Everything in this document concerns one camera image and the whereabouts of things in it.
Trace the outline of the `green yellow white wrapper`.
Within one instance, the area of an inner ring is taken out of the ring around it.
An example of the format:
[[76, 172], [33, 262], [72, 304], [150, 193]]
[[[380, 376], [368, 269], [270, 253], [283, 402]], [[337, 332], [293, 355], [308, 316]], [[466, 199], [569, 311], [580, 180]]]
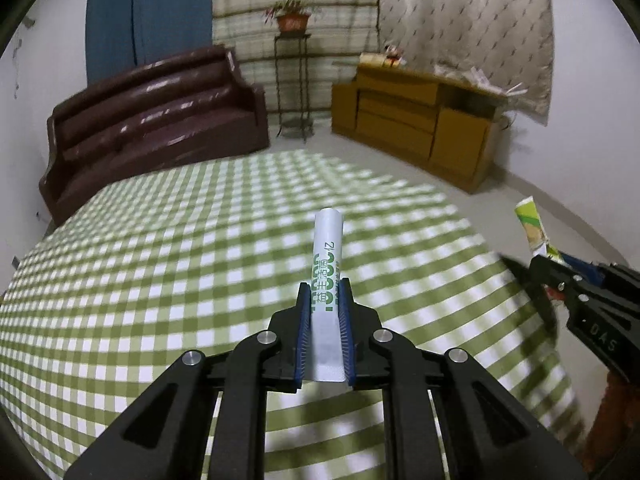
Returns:
[[533, 196], [528, 196], [518, 202], [514, 208], [514, 212], [525, 231], [528, 247], [532, 256], [541, 256], [551, 259], [563, 266], [567, 266], [561, 253], [550, 242]]

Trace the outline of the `white green tube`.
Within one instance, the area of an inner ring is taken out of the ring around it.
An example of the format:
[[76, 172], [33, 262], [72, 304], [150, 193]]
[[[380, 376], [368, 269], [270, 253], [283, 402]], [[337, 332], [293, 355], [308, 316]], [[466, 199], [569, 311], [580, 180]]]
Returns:
[[337, 286], [341, 279], [343, 216], [324, 208], [314, 216], [310, 276], [310, 379], [344, 382]]

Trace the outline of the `black lined trash bin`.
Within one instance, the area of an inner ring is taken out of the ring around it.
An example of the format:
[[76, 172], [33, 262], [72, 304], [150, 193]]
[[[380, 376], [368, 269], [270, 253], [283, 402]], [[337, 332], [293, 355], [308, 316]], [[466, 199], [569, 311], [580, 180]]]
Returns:
[[500, 259], [514, 275], [521, 288], [526, 291], [529, 299], [532, 300], [535, 309], [542, 318], [542, 322], [544, 322], [544, 329], [553, 343], [556, 344], [558, 342], [558, 318], [553, 304], [544, 290], [544, 286], [534, 281], [529, 268], [524, 266], [523, 263], [503, 254], [500, 254]]

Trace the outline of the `wooden tv cabinet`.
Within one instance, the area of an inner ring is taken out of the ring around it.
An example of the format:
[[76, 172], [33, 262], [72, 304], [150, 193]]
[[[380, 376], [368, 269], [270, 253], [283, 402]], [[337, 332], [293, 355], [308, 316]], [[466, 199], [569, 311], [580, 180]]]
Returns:
[[474, 193], [494, 163], [506, 98], [466, 82], [360, 64], [332, 86], [332, 131]]

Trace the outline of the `green checkered tablecloth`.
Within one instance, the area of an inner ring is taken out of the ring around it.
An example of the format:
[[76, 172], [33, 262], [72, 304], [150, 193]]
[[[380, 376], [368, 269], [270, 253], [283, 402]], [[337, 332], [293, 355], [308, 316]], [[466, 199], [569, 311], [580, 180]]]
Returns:
[[215, 354], [292, 306], [314, 215], [382, 323], [460, 347], [567, 448], [585, 428], [534, 305], [437, 188], [306, 151], [202, 162], [104, 188], [21, 262], [1, 300], [1, 404], [53, 478], [183, 351]]

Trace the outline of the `white wifi router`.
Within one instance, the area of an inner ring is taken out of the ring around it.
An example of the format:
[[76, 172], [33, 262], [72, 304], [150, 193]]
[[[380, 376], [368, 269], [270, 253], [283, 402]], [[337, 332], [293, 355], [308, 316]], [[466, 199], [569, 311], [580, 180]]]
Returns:
[[472, 66], [469, 70], [462, 73], [462, 77], [469, 81], [473, 86], [480, 88], [489, 93], [496, 94], [497, 96], [505, 96], [506, 98], [515, 98], [516, 96], [524, 96], [528, 92], [520, 82], [514, 84], [510, 88], [502, 88], [492, 84], [485, 73], [480, 69]]

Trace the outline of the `beige diamond pattern curtain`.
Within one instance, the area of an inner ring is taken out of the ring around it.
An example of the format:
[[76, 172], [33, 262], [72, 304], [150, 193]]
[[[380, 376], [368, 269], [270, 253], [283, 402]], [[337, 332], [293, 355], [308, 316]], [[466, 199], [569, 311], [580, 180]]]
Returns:
[[548, 122], [554, 61], [552, 0], [380, 0], [382, 44], [437, 75], [483, 74], [510, 105]]

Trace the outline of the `mickey mouse toy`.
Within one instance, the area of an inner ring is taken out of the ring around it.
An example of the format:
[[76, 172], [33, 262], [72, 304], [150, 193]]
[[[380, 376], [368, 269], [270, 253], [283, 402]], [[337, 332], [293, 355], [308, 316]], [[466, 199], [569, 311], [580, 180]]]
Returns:
[[386, 44], [384, 47], [383, 64], [388, 67], [401, 67], [406, 65], [404, 51], [394, 44]]

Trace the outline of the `beige box on cabinet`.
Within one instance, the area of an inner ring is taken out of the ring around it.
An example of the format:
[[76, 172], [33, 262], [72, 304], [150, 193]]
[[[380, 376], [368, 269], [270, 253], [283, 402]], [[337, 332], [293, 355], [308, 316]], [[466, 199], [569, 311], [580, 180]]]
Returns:
[[386, 55], [381, 53], [362, 52], [358, 58], [359, 65], [384, 66]]

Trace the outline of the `dark red leather sofa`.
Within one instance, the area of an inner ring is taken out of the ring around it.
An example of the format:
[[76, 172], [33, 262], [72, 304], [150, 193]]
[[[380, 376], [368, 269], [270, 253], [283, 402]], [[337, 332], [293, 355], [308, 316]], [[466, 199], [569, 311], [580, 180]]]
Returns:
[[55, 226], [116, 181], [269, 148], [265, 91], [223, 44], [90, 84], [52, 110], [39, 189]]

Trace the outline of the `black metal plant stand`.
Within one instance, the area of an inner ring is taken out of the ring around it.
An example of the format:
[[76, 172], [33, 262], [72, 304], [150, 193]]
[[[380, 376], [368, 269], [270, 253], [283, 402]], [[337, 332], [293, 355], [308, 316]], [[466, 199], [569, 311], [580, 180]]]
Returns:
[[279, 32], [273, 38], [278, 114], [277, 136], [297, 136], [304, 143], [314, 134], [310, 105], [308, 32]]

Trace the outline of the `striped green curtain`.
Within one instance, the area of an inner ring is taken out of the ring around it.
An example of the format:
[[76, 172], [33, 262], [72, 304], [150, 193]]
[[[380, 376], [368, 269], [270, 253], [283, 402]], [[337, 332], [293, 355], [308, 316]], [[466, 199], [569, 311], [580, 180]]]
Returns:
[[378, 48], [378, 0], [213, 0], [213, 40], [234, 48], [269, 113], [323, 112], [333, 84]]

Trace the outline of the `potted plant orange pot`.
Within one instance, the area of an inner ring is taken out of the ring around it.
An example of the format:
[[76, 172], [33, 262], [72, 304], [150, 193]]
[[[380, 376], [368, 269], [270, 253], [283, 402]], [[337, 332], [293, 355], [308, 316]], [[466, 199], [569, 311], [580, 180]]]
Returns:
[[279, 0], [264, 11], [265, 23], [275, 22], [282, 35], [304, 34], [319, 7], [307, 0]]

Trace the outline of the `blue curtain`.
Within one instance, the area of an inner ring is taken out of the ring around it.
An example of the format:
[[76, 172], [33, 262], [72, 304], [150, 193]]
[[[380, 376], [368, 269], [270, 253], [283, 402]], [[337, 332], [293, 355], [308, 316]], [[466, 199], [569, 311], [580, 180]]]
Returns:
[[212, 42], [213, 0], [87, 0], [89, 84]]

